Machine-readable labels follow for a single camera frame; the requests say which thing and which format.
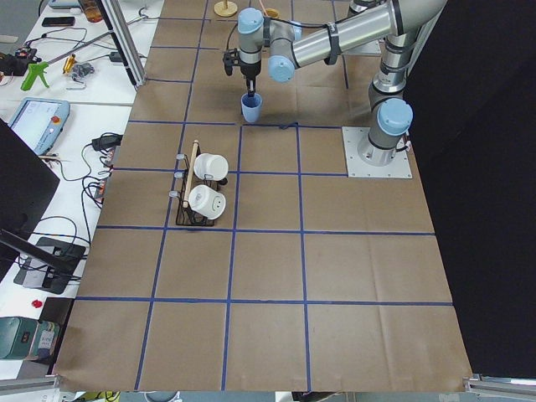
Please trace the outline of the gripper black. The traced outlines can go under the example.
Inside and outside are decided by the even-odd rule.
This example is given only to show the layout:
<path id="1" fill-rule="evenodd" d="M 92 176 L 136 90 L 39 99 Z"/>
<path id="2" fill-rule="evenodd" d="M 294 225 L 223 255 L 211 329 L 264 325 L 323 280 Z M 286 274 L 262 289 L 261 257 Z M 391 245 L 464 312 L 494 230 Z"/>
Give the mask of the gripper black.
<path id="1" fill-rule="evenodd" d="M 247 96 L 253 98 L 255 96 L 255 80 L 261 72 L 261 62 L 250 64 L 244 61 L 240 62 L 240 71 L 246 78 Z"/>

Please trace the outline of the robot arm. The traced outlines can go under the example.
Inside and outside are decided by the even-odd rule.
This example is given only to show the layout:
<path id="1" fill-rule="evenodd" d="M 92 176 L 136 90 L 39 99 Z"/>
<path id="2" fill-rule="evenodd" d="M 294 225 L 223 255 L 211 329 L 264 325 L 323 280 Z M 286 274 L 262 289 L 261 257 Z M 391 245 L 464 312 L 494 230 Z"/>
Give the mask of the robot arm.
<path id="1" fill-rule="evenodd" d="M 340 54 L 383 39 L 379 71 L 368 89 L 371 127 L 359 151 L 365 162 L 386 165 L 411 124 L 410 119 L 393 119 L 405 106 L 402 96 L 415 44 L 421 29 L 445 5 L 443 1 L 352 1 L 346 18 L 327 22 L 307 36 L 302 36 L 301 23 L 269 18 L 258 9 L 246 8 L 238 16 L 239 46 L 225 51 L 224 69 L 230 75 L 239 67 L 247 95 L 254 97 L 263 48 L 270 50 L 270 77 L 285 83 L 302 67 L 317 61 L 332 65 Z"/>

